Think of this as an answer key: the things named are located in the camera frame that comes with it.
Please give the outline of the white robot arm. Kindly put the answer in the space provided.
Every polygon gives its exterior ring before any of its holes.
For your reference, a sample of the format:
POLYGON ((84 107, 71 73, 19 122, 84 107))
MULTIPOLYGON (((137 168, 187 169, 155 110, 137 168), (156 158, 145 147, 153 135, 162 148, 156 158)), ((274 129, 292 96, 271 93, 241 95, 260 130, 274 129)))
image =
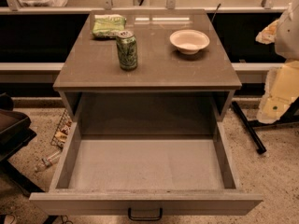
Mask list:
POLYGON ((286 59, 280 68, 271 68, 257 120, 272 124, 279 120, 299 97, 299 0, 289 3, 279 19, 257 34, 259 43, 275 45, 276 54, 286 59))

